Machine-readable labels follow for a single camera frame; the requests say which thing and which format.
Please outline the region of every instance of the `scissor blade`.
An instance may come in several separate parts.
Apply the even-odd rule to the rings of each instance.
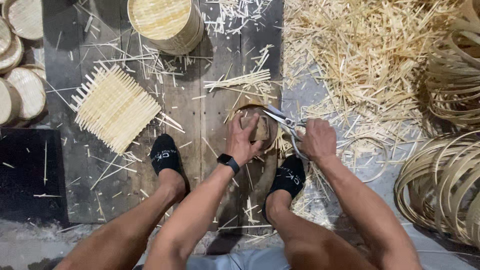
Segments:
[[[281,117],[278,117],[276,115],[274,115],[273,113],[270,113],[270,112],[267,112],[266,110],[263,110],[266,114],[268,114],[268,116],[272,117],[274,120],[276,120],[277,122],[280,122],[284,125],[287,125],[287,123],[285,123],[285,119],[281,118]]]
[[[268,104],[268,109],[269,109],[273,114],[285,118],[285,115],[284,115],[281,111],[279,111],[277,108],[273,107],[272,104]]]

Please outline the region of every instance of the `black sock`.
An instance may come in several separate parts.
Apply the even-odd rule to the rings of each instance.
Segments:
[[[150,152],[152,166],[157,175],[163,169],[172,169],[181,173],[177,151],[172,137],[168,134],[158,136]]]
[[[265,196],[265,202],[262,207],[262,215],[268,223],[270,222],[267,220],[265,210],[268,195],[276,190],[283,189],[288,191],[293,199],[303,189],[305,180],[306,177],[305,171],[303,170],[303,162],[295,155],[289,156],[285,159],[282,166],[277,168],[272,187],[270,188],[270,191],[268,191],[267,196]]]

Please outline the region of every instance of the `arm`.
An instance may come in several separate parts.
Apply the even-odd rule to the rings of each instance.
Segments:
[[[249,126],[240,127],[241,114],[228,125],[226,154],[241,167],[259,151],[262,142],[250,144],[248,138],[258,123],[255,114]],[[149,252],[145,269],[184,269],[190,253],[212,223],[220,200],[234,176],[229,166],[219,164],[210,176],[191,192],[163,225]]]
[[[389,206],[336,156],[336,133],[328,121],[307,122],[302,150],[322,170],[381,269],[421,269],[416,250]]]

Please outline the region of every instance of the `leg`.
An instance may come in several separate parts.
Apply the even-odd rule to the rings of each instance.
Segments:
[[[178,172],[164,169],[158,181],[160,187],[152,196],[82,240],[57,269],[132,269],[165,212],[185,195]]]
[[[293,269],[374,269],[340,236],[288,209],[305,183],[299,158],[285,159],[275,175],[262,214],[282,237],[285,257]]]
[[[291,202],[288,191],[274,191],[267,197],[266,215],[285,242],[293,269],[374,269],[340,236],[292,213]]]

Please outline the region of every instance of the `person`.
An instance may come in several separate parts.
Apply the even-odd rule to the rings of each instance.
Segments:
[[[239,167],[257,155],[262,145],[248,140],[259,115],[255,114],[245,129],[240,127],[240,117],[241,114],[237,114],[228,124],[225,149],[225,154],[231,156]],[[370,249],[368,258],[334,232],[288,209],[305,182],[301,160],[290,156],[277,169],[262,210],[285,243],[283,259],[268,255],[271,251],[249,251],[243,257],[231,255],[229,258],[234,262],[230,264],[215,262],[212,258],[209,260],[213,263],[189,259],[214,219],[236,168],[219,163],[205,181],[185,196],[185,181],[180,174],[175,143],[170,136],[163,134],[154,143],[151,154],[152,165],[158,174],[157,191],[82,240],[56,268],[132,269],[145,251],[148,236],[156,224],[167,209],[180,203],[156,235],[144,269],[420,270],[416,250],[393,211],[336,156],[336,133],[328,121],[308,120],[300,148],[322,170],[343,211],[354,220]],[[241,262],[246,256],[255,259]],[[284,267],[280,268],[278,264],[282,262]]]

